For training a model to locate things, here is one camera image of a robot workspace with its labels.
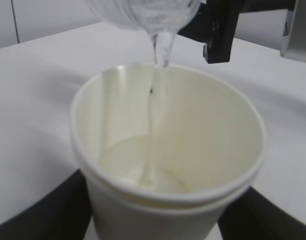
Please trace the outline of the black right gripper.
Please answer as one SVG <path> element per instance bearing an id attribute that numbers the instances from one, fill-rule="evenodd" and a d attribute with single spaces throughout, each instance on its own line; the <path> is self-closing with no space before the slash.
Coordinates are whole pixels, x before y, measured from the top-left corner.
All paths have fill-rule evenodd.
<path id="1" fill-rule="evenodd" d="M 296 0 L 208 0 L 202 3 L 179 35 L 204 44 L 203 58 L 209 64 L 230 61 L 240 13 L 294 10 Z"/>

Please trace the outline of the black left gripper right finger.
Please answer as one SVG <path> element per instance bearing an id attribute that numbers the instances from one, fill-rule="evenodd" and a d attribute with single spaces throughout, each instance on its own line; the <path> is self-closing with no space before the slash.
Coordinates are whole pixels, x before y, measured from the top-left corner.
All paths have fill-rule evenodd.
<path id="1" fill-rule="evenodd" d="M 306 240 L 306 225 L 254 188 L 230 204 L 218 220 L 224 240 Z"/>

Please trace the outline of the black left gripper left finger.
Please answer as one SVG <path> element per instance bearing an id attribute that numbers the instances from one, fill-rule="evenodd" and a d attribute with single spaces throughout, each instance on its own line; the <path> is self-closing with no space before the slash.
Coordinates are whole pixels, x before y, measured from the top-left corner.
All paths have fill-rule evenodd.
<path id="1" fill-rule="evenodd" d="M 85 178 L 75 172 L 36 204 L 0 224 L 0 240 L 82 240 L 90 219 Z"/>

